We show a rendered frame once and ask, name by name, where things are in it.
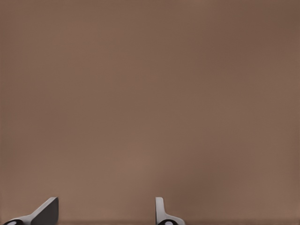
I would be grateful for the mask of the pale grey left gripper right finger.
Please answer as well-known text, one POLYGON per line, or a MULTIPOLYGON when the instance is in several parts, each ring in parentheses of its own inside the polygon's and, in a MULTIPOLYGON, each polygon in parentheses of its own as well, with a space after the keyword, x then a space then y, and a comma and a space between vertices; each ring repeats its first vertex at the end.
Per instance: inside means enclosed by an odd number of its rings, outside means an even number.
POLYGON ((155 210, 156 225, 185 225, 183 219, 166 213, 164 199, 162 197, 155 198, 155 210))

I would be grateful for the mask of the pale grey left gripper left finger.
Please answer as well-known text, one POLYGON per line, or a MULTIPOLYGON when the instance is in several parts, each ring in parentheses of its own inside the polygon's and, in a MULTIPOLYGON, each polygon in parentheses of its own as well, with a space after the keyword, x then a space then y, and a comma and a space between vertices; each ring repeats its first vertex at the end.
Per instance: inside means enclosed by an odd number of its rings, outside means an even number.
POLYGON ((16 217, 3 225, 56 225, 59 219, 59 198, 50 197, 34 212, 16 217))

